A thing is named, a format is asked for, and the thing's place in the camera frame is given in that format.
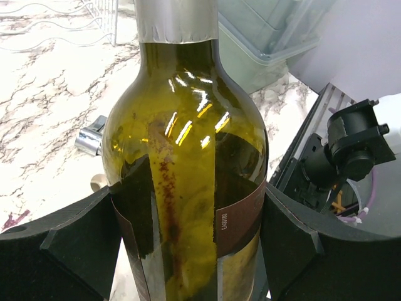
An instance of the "marble countertop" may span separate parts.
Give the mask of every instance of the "marble countertop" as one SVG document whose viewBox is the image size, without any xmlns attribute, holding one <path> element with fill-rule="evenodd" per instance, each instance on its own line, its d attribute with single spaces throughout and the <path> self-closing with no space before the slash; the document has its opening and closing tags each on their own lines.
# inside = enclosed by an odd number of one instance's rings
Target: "marble countertop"
<svg viewBox="0 0 401 301">
<path fill-rule="evenodd" d="M 1 11 L 12 9 L 0 4 L 0 31 L 32 22 L 25 11 L 5 19 Z M 80 14 L 63 19 L 44 9 L 31 14 L 36 19 L 69 23 L 90 18 Z M 79 151 L 75 138 L 99 115 L 108 115 L 134 81 L 140 62 L 135 18 L 125 7 L 120 11 L 118 28 L 114 47 L 104 39 L 87 47 L 48 40 L 25 52 L 0 49 L 0 231 L 92 193 L 90 180 L 102 173 L 101 158 Z M 27 34 L 0 35 L 0 47 L 15 49 L 26 43 L 29 48 L 33 37 L 52 32 L 54 28 L 42 24 Z M 287 74 L 251 97 L 268 129 L 270 177 L 317 94 Z M 110 300 L 133 300 L 132 294 L 136 294 L 135 285 L 122 250 Z"/>
</svg>

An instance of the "bottle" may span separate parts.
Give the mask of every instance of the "bottle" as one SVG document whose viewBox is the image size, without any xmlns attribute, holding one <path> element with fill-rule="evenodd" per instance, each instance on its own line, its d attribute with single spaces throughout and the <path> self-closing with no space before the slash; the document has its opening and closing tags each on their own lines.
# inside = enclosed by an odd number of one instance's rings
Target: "bottle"
<svg viewBox="0 0 401 301">
<path fill-rule="evenodd" d="M 219 59 L 217 0 L 135 0 L 141 65 L 102 157 L 141 300 L 252 295 L 268 139 Z"/>
</svg>

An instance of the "white wall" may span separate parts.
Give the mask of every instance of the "white wall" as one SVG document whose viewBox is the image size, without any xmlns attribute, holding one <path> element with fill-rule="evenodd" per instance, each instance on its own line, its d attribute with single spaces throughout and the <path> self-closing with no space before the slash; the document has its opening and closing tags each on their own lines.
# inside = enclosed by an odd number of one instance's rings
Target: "white wall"
<svg viewBox="0 0 401 301">
<path fill-rule="evenodd" d="M 355 100 L 401 93 L 401 1 L 340 0 L 319 46 L 290 70 L 317 92 L 332 82 Z"/>
</svg>

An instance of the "wire rack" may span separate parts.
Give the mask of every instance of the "wire rack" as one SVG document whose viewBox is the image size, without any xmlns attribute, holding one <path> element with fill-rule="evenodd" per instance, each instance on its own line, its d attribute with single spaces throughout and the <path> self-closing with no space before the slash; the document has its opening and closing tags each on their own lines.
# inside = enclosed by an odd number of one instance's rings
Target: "wire rack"
<svg viewBox="0 0 401 301">
<path fill-rule="evenodd" d="M 34 14 L 41 11 L 40 18 Z M 76 0 L 76 1 L 46 1 L 45 3 L 16 0 L 0 0 L 0 50 L 15 52 L 29 51 L 39 47 L 49 40 L 63 40 L 76 46 L 90 46 L 107 38 L 115 46 L 117 41 L 117 15 L 118 0 Z M 9 38 L 26 35 L 26 40 L 31 40 L 28 35 L 35 36 L 42 29 L 50 27 L 58 28 L 52 30 L 52 35 L 36 41 L 33 46 L 19 48 L 8 48 L 4 44 Z M 100 31 L 98 35 L 89 33 L 89 30 Z M 87 30 L 87 37 L 94 36 L 95 41 L 87 38 L 81 43 L 74 41 L 78 32 Z M 69 33 L 68 37 L 62 37 L 62 33 Z"/>
</svg>

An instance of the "clear plastic container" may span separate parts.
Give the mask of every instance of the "clear plastic container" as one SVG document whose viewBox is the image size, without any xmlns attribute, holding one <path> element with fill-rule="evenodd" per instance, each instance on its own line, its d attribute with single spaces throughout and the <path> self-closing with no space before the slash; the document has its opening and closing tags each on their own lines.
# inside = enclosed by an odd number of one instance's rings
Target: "clear plastic container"
<svg viewBox="0 0 401 301">
<path fill-rule="evenodd" d="M 219 0 L 224 69 L 248 93 L 281 78 L 286 60 L 315 47 L 336 0 Z"/>
</svg>

